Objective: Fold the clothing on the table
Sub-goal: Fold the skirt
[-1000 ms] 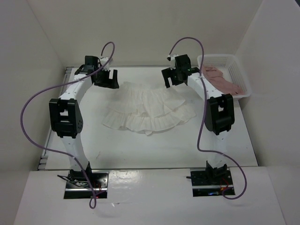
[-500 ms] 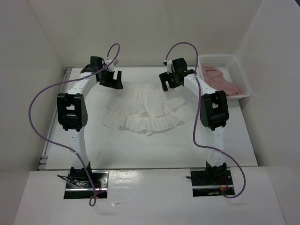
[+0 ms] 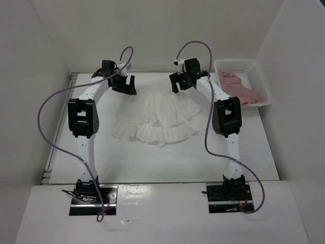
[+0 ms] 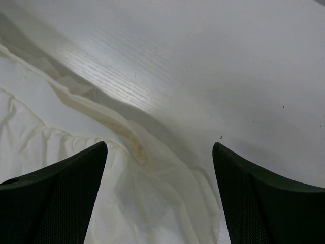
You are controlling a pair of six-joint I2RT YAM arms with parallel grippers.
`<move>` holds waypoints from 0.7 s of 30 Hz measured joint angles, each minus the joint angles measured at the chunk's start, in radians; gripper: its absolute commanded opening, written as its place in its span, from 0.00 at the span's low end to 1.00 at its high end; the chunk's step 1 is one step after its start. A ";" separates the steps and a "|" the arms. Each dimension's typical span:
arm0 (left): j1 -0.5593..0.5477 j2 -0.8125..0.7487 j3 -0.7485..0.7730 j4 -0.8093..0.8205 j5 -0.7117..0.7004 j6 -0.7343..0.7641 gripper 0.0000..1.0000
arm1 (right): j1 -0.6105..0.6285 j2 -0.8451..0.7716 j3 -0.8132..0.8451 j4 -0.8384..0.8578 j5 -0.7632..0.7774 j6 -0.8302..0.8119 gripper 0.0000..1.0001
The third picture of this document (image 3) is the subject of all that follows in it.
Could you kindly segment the white skirt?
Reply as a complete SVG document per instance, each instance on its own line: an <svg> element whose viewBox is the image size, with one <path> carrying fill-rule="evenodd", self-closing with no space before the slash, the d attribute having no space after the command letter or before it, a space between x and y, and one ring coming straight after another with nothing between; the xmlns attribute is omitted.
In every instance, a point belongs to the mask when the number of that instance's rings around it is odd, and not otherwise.
<svg viewBox="0 0 325 244"><path fill-rule="evenodd" d="M122 104L111 135L163 147L201 134L207 118L206 110L187 93L147 89Z"/></svg>

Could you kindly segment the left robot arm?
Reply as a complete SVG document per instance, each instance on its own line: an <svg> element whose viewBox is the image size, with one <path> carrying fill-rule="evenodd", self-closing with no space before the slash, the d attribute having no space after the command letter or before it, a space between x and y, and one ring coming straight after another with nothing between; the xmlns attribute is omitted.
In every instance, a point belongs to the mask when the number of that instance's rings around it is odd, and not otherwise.
<svg viewBox="0 0 325 244"><path fill-rule="evenodd" d="M91 83L77 98L68 101L69 129L77 142L79 161L85 166L77 179L73 196L81 201L95 203L101 198L98 173L94 162L94 139L100 120L96 104L111 89L126 95L136 95L135 76L127 83L130 63L102 61L102 67L91 77Z"/></svg>

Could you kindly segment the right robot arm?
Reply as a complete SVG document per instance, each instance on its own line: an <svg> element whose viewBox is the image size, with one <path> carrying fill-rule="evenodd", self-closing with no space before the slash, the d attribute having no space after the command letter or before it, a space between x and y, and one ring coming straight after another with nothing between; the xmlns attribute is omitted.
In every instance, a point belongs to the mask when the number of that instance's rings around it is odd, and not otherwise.
<svg viewBox="0 0 325 244"><path fill-rule="evenodd" d="M242 126L241 104L237 97L226 94L211 78L207 71L202 71L197 58L175 59L177 72L170 75L172 91L178 93L194 87L210 102L208 125L226 141L227 159L223 172L222 193L228 200L235 199L245 188L245 177L239 153L239 132Z"/></svg>

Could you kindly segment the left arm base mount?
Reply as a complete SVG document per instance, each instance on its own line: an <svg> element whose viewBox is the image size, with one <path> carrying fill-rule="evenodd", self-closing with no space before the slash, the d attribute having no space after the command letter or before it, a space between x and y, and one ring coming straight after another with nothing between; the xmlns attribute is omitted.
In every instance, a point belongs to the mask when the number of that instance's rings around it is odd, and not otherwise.
<svg viewBox="0 0 325 244"><path fill-rule="evenodd" d="M100 193L103 198L104 207L107 209L105 215L116 215L118 186L100 185ZM80 199L72 197L69 216L97 216L102 209L99 198L94 196L81 196Z"/></svg>

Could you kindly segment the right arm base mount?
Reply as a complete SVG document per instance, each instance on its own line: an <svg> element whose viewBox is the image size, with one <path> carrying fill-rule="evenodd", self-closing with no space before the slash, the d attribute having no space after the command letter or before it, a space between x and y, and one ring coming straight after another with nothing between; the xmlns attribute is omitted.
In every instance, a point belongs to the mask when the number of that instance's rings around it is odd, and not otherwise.
<svg viewBox="0 0 325 244"><path fill-rule="evenodd" d="M207 196L210 214L252 212L255 210L249 184L238 193L226 195L222 184L206 184L202 191Z"/></svg>

